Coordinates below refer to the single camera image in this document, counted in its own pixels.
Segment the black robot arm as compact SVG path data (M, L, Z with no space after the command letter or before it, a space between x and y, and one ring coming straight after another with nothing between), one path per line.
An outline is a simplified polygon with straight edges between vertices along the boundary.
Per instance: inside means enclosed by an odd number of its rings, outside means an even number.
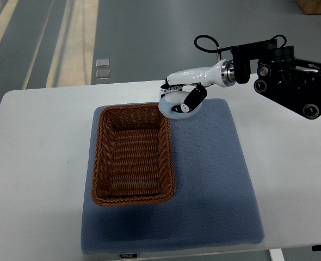
M254 90L275 103L313 120L321 116L321 63L297 59L294 47L269 40L210 51L217 63L172 73L160 87L162 114L171 119L185 119L195 114L207 96L207 87L246 84L251 75L250 63L257 61Z

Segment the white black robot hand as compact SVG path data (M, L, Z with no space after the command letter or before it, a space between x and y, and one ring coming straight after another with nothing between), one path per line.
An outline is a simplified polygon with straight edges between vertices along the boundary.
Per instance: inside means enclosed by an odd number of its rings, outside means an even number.
M204 87L214 84L220 87L229 87L233 86L235 82L233 60L219 60L211 67L187 69L168 75L164 89L161 88L159 91L159 98L163 98L171 92L179 91L178 93L184 95L184 98L180 98L180 101L171 110L176 113L191 113L206 98L207 90ZM202 86L197 86L186 94L183 92L183 86L196 84Z

